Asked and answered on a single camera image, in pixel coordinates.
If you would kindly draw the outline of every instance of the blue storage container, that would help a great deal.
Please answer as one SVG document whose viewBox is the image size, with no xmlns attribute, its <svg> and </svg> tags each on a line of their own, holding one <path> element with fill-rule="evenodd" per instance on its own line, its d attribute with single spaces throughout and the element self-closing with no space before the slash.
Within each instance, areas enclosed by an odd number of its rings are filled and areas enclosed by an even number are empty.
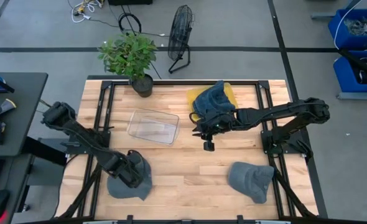
<svg viewBox="0 0 367 224">
<path fill-rule="evenodd" d="M 342 17 L 348 12 L 348 9 L 340 9 L 337 11 L 333 19 L 328 23 L 328 28 L 332 37 L 334 39 L 337 26 L 340 23 Z M 367 9 L 354 9 L 345 19 L 362 19 L 367 18 Z M 348 49 L 367 49 L 367 35 L 352 35 L 350 34 L 348 28 L 344 24 L 344 21 L 340 24 L 336 37 L 336 45 L 338 48 L 348 48 Z"/>
<path fill-rule="evenodd" d="M 367 51 L 351 51 L 351 53 L 358 58 L 367 57 Z M 345 57 L 340 57 L 333 67 L 342 92 L 367 92 L 367 84 L 359 84 L 356 81 L 352 67 Z"/>
</svg>

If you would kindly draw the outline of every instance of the yellow towel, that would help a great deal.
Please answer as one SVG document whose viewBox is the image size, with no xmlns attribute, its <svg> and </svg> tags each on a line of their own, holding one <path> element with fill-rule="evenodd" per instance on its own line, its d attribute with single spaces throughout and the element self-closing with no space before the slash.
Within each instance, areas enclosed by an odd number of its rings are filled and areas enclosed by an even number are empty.
<svg viewBox="0 0 367 224">
<path fill-rule="evenodd" d="M 204 88 L 197 88 L 193 90 L 188 90 L 186 97 L 189 103 L 190 112 L 195 112 L 193 108 L 193 102 L 196 100 L 197 96 L 203 93 L 205 90 L 209 89 L 211 86 L 204 87 Z M 231 104 L 238 108 L 238 102 L 236 102 L 235 94 L 233 93 L 232 86 L 229 83 L 224 83 L 223 91 L 225 92 L 226 96 L 228 97 Z M 194 121 L 199 120 L 200 118 L 197 115 L 192 116 Z"/>
</svg>

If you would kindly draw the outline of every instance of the wooden table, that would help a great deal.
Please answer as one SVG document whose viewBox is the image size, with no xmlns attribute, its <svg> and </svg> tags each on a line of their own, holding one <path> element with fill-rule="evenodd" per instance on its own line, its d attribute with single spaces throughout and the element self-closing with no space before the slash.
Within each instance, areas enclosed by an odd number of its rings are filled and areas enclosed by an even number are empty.
<svg viewBox="0 0 367 224">
<path fill-rule="evenodd" d="M 78 121 L 87 128 L 94 125 L 101 82 L 102 80 L 88 80 L 85 85 Z M 289 101 L 284 80 L 270 80 L 269 84 L 274 105 Z M 96 220 L 125 220 L 127 215 L 134 215 L 136 220 L 234 220 L 237 215 L 243 215 L 244 219 L 277 218 L 272 184 L 267 193 L 267 202 L 260 205 L 233 190 L 227 183 L 228 169 L 236 161 L 268 165 L 267 156 L 262 150 L 261 125 L 248 131 L 217 135 L 214 137 L 215 152 L 204 151 L 203 141 L 192 136 L 194 124 L 188 118 L 186 100 L 187 90 L 199 87 L 201 86 L 155 85 L 153 94 L 148 98 L 141 98 L 130 86 L 115 88 L 110 120 L 110 126 L 114 126 L 111 129 L 110 148 L 123 153 L 127 153 L 129 149 L 139 151 L 152 167 L 153 189 L 145 201 L 139 198 L 113 198 L 106 188 L 107 174 L 103 172 Z M 240 108 L 258 108 L 254 87 L 233 85 L 232 88 Z M 173 145 L 136 139 L 128 135 L 128 121 L 138 108 L 179 116 L 180 131 Z M 278 125 L 289 120 L 278 120 Z M 67 209 L 81 190 L 86 158 L 87 155 L 78 156 L 65 169 L 57 215 Z M 317 214 L 304 158 L 300 154 L 286 154 L 285 159 L 292 189 L 307 208 Z M 288 215 L 287 200 L 282 188 L 281 194 L 285 215 Z M 91 193 L 87 196 L 85 215 L 89 211 L 90 197 Z"/>
</svg>

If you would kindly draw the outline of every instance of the transparent bin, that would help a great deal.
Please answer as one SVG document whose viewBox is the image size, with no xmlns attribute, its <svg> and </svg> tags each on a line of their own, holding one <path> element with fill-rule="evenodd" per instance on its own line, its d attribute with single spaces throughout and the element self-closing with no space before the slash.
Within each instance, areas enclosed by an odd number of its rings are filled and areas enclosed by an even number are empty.
<svg viewBox="0 0 367 224">
<path fill-rule="evenodd" d="M 178 131 L 177 115 L 147 109 L 134 111 L 127 128 L 131 136 L 164 144 L 172 144 Z"/>
</svg>

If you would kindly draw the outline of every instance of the concrete floor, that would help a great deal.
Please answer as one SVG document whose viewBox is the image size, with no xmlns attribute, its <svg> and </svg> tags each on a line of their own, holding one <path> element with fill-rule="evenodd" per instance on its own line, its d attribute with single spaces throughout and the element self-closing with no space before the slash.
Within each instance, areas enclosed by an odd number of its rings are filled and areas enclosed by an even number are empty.
<svg viewBox="0 0 367 224">
<path fill-rule="evenodd" d="M 76 5 L 79 0 L 70 2 Z M 313 21 L 309 15 L 335 11 L 345 3 L 346 0 L 274 0 L 286 47 L 333 47 L 328 20 Z M 168 35 L 175 10 L 183 4 L 188 4 L 196 14 L 191 46 L 279 46 L 265 0 L 154 0 L 150 6 L 130 8 L 142 22 L 144 32 Z M 359 8 L 367 8 L 367 0 Z M 120 7 L 112 9 L 117 16 L 122 13 Z M 0 18 L 0 47 L 98 47 L 120 33 L 119 29 L 98 22 L 74 24 L 69 11 L 66 0 L 54 0 L 51 4 L 10 0 Z M 91 16 L 117 24 L 108 7 L 96 9 Z M 151 38 L 158 46 L 167 46 L 167 38 Z M 0 53 L 0 72 L 47 72 L 49 79 L 42 98 L 48 102 L 65 101 L 78 109 L 86 77 L 105 74 L 97 55 Z M 340 87 L 333 63 L 338 57 L 333 53 L 289 53 L 289 63 L 299 97 L 314 96 L 330 105 L 330 121 L 308 128 L 328 216 L 367 221 L 367 101 L 335 98 Z M 167 71 L 171 63 L 166 52 L 157 52 L 154 65 L 162 78 L 286 79 L 279 52 L 193 52 L 190 66 L 173 75 Z M 154 71 L 149 74 L 156 78 Z M 33 138 L 65 138 L 63 133 L 51 131 L 39 121 L 37 114 L 29 131 Z M 43 200 L 40 196 L 45 191 L 55 196 Z M 34 209 L 16 215 L 14 223 L 50 218 L 55 198 L 56 184 L 33 188 L 27 203 Z"/>
</svg>

